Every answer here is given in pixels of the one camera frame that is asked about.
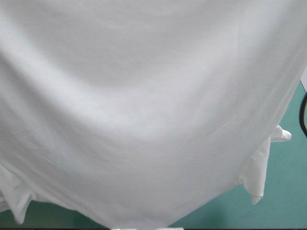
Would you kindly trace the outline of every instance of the hanging shirt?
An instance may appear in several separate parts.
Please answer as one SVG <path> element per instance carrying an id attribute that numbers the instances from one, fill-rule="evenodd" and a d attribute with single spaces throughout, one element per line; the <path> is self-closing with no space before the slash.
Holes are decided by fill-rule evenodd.
<path id="1" fill-rule="evenodd" d="M 305 0 L 1 0 L 0 201 L 140 230 L 256 203 L 306 64 Z"/>

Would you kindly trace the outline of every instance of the white object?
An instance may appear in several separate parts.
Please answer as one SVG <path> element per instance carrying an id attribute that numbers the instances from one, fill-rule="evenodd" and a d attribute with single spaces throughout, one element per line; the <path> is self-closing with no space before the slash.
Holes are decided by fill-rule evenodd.
<path id="1" fill-rule="evenodd" d="M 307 67 L 305 68 L 302 78 L 301 78 L 301 82 L 305 88 L 305 91 L 307 92 Z"/>
<path id="2" fill-rule="evenodd" d="M 307 1 L 0 1 L 0 190 L 164 228 L 243 183 L 307 64 Z"/>

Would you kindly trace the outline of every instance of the black cable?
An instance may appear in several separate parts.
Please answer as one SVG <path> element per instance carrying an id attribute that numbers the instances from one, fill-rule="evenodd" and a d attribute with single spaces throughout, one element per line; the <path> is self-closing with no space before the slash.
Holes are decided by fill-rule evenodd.
<path id="1" fill-rule="evenodd" d="M 307 129 L 304 122 L 304 116 L 305 116 L 305 108 L 307 103 L 307 93 L 305 94 L 303 101 L 301 103 L 301 108 L 299 110 L 299 125 L 301 126 L 305 136 L 307 137 Z"/>

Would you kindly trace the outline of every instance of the white t-shirt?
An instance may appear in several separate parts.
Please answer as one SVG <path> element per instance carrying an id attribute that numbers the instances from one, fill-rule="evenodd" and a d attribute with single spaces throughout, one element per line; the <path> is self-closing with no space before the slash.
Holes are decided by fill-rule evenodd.
<path id="1" fill-rule="evenodd" d="M 306 64 L 305 0 L 1 0 L 2 200 L 149 230 L 256 203 Z"/>

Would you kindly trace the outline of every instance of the teal floor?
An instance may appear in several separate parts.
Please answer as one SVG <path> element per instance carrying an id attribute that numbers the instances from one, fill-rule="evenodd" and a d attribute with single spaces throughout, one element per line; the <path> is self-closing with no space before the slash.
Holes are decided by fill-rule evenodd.
<path id="1" fill-rule="evenodd" d="M 222 194 L 171 227 L 307 228 L 307 140 L 298 123 L 304 88 L 299 84 L 281 126 L 292 140 L 272 143 L 263 199 L 251 204 L 242 186 Z M 32 201 L 22 225 L 12 213 L 0 213 L 0 227 L 103 228 L 84 215 L 57 205 Z"/>

